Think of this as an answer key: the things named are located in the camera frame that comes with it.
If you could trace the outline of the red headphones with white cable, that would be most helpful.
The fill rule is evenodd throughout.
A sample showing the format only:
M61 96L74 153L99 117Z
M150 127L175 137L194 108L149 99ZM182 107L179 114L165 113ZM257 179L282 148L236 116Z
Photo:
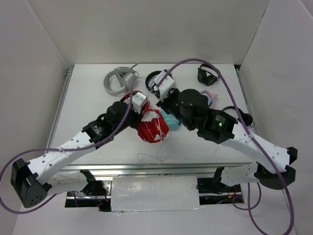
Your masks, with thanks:
M164 140L169 132L169 127L164 120L160 110L150 108L150 103L145 105L144 116L147 114L155 114L156 117L148 120L142 119L137 127L138 136L145 142L157 143Z

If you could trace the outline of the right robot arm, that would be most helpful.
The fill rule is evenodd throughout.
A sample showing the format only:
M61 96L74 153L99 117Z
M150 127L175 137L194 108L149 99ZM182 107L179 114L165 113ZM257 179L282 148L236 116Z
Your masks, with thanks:
M297 149L281 148L258 135L248 134L245 127L224 111L211 109L208 98L194 89L180 92L171 88L164 94L156 92L156 105L172 114L189 131L207 141L230 147L253 159L253 163L237 167L218 167L213 187L225 191L245 183L282 190L295 181L296 170L290 165L297 159Z

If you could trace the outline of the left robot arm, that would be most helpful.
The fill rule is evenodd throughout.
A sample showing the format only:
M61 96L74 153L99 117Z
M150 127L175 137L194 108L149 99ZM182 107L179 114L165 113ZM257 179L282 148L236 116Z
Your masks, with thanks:
M18 157L12 164L11 185L25 208L32 208L47 196L66 191L81 191L91 195L99 182L89 170L74 173L60 171L78 158L113 141L124 129L135 129L143 117L147 101L117 101L106 113L90 122L70 140L50 148L35 159Z

